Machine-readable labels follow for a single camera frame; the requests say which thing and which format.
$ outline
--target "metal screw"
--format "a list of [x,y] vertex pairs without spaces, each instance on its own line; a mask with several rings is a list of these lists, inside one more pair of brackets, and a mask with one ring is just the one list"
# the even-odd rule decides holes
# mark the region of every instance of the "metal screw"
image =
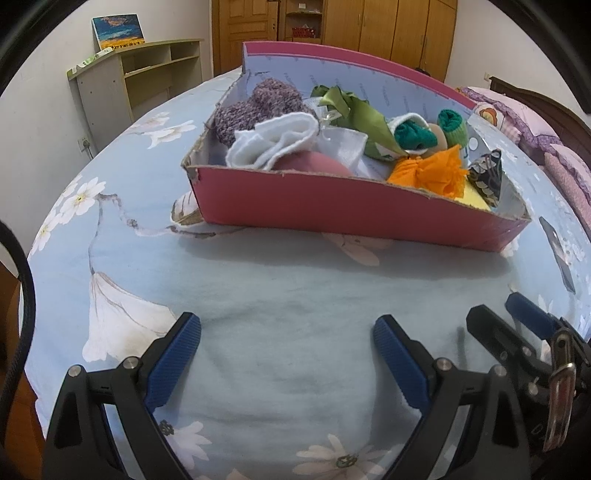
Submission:
[[436,362],[437,368],[443,372],[450,371],[452,369],[453,363],[451,360],[447,358],[438,358]]
[[535,397],[540,391],[538,390],[538,386],[533,383],[530,382],[527,384],[527,391],[530,393],[530,395],[532,395],[533,397]]
[[77,377],[82,372],[82,367],[80,365],[72,365],[68,369],[68,375],[71,377]]
[[499,377],[504,377],[507,374],[507,370],[502,365],[495,365],[494,370]]
[[139,358],[136,356],[129,356],[125,360],[123,360],[123,368],[126,370],[133,370],[135,367],[139,365]]

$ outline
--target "electrical outlet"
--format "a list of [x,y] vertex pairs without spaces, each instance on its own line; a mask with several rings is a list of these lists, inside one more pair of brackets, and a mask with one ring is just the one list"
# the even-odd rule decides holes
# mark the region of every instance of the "electrical outlet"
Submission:
[[80,147],[80,151],[81,152],[83,152],[87,148],[90,148],[90,140],[88,140],[88,137],[80,137],[78,139],[78,146]]

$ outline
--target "green ribbon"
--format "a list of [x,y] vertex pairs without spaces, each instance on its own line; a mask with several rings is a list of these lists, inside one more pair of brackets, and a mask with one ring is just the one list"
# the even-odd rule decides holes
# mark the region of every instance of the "green ribbon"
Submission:
[[408,157],[408,154],[396,142],[383,114],[372,107],[367,100],[359,99],[353,92],[343,92],[337,86],[328,88],[324,85],[314,87],[311,96],[322,97],[320,105],[326,105],[329,110],[334,109],[341,114],[341,117],[331,122],[332,125],[367,134],[365,154],[368,157],[377,160],[393,160],[390,155],[380,154],[376,144],[400,156]]

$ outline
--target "floral bedsheet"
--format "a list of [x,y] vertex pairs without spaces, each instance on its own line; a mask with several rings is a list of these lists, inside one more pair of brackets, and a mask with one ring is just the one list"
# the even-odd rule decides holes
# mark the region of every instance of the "floral bedsheet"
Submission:
[[[189,189],[180,161],[238,74],[145,115],[72,180],[39,230],[30,253],[37,327],[26,370],[44,431],[69,366],[93,371],[141,355],[191,311],[202,320],[201,345],[155,418],[194,478],[374,480],[419,419],[372,346],[380,315],[394,315],[434,357],[478,371],[494,360],[465,331],[466,314],[484,303],[510,322],[504,301],[512,291],[591,335],[587,236],[549,179],[477,116],[470,124],[490,149],[503,150],[505,173],[533,218],[501,254],[178,228],[171,207]],[[563,284],[540,216],[560,237],[575,293]],[[140,479],[112,413],[128,473]]]

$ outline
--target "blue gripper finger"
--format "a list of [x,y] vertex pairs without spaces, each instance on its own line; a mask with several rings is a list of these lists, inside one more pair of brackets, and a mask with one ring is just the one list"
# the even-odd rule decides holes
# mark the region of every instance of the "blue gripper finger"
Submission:
[[150,413],[168,401],[200,341],[201,321],[192,313],[148,376],[144,404]]
[[388,365],[408,405],[423,415],[431,407],[427,378],[384,317],[374,326],[374,343]]
[[515,320],[525,325],[541,340],[549,340],[558,329],[558,324],[552,315],[519,292],[509,295],[505,308]]

